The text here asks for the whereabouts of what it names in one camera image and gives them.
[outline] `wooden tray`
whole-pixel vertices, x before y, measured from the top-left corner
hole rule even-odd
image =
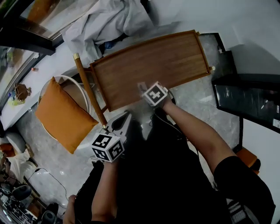
[[[166,88],[210,74],[197,33],[186,31],[154,38],[91,64],[109,111],[140,100],[137,83],[159,81]]]

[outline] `gray tile floor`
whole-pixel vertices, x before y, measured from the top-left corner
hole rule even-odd
[[[201,35],[199,38],[209,65],[215,66],[216,70],[209,76],[172,88],[171,91],[179,107],[212,126],[233,148],[239,141],[239,118],[216,108],[211,85],[211,79],[224,75],[223,71],[225,70],[231,70],[230,63],[225,59],[221,59],[223,56],[217,50],[217,41],[214,35]],[[34,160],[39,165],[39,168],[48,170],[65,186],[68,198],[72,194],[77,194],[89,176],[92,165],[88,162],[88,159],[93,155],[93,152],[91,149],[82,149],[76,150],[74,155],[68,153],[63,146],[46,133],[34,115],[36,108],[37,106],[28,111],[17,122],[16,126],[25,141],[31,145],[35,154]],[[143,135],[146,137],[151,129],[149,122],[152,110],[144,101],[120,108],[111,113],[106,112],[105,116],[107,119],[112,118],[127,108],[131,109],[135,117],[142,123]],[[100,128],[101,125],[97,125],[94,130],[98,131]],[[212,181],[213,177],[202,156],[200,156],[200,161],[206,175]],[[31,174],[32,172],[29,171],[25,176],[29,178]],[[62,207],[66,207],[65,190],[48,172],[44,170],[38,171],[30,178],[30,183],[46,204],[57,202]]]

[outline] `wooden tray handle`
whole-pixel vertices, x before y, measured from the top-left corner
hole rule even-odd
[[[100,109],[100,106],[99,106],[99,104],[96,100],[96,97],[95,97],[95,95],[94,95],[93,91],[91,90],[91,87],[88,83],[88,79],[87,79],[86,73],[84,71],[83,64],[80,60],[80,56],[79,56],[78,53],[75,53],[73,56],[74,56],[74,60],[75,60],[78,72],[80,74],[80,78],[81,78],[81,80],[84,84],[84,88],[85,88],[85,90],[86,90],[86,92],[89,96],[89,99],[91,100],[91,104],[94,107],[95,112],[96,112],[101,124],[103,125],[103,127],[105,127],[106,124],[107,124],[106,118],[104,117],[104,114],[102,113],[102,110]]]

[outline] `small figurine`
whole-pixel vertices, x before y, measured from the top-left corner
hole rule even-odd
[[[15,84],[14,89],[19,101],[24,101],[31,94],[31,88],[26,88],[24,84]]]

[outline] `orange pillow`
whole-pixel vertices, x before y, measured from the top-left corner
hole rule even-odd
[[[71,154],[98,124],[61,88],[52,77],[37,111],[37,118],[48,132]]]

